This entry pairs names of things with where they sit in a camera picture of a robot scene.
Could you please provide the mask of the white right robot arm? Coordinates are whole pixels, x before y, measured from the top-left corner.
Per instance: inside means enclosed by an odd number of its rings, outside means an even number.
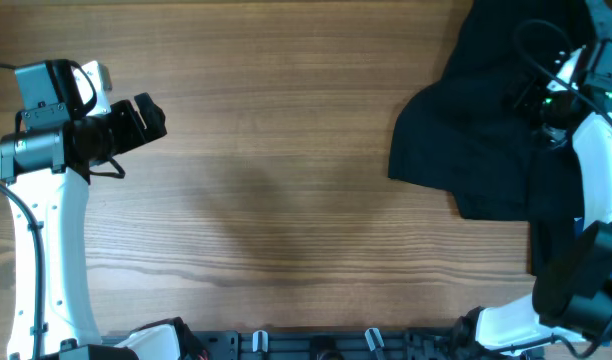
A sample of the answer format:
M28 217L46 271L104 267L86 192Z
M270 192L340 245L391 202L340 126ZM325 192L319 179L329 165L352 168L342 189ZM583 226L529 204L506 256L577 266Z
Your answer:
M452 337L455 359L510 359L561 344L576 359L612 343L612 39L578 50L552 76L589 112L572 135L581 167L583 227L531 294L472 311Z

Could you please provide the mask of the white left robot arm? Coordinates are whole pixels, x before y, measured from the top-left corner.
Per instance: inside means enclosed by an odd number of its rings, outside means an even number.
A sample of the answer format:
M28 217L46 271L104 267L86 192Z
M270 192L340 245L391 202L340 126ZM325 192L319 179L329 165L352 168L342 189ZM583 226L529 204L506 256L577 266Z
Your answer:
M16 252L8 358L103 350L84 241L93 168L165 134L164 112L147 93L102 111L71 113L57 103L17 116L0 143L0 191L14 217Z

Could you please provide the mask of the black shorts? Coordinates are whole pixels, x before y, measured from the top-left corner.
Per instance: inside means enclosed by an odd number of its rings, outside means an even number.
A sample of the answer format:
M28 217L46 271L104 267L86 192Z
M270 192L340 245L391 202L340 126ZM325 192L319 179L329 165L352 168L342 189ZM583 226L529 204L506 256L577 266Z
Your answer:
M462 217L533 221L580 217L579 165L570 145L540 144L537 120L513 109L513 86L531 69L514 48L545 65L593 30L581 1L478 0L464 20L440 79L399 114L390 178L446 190Z

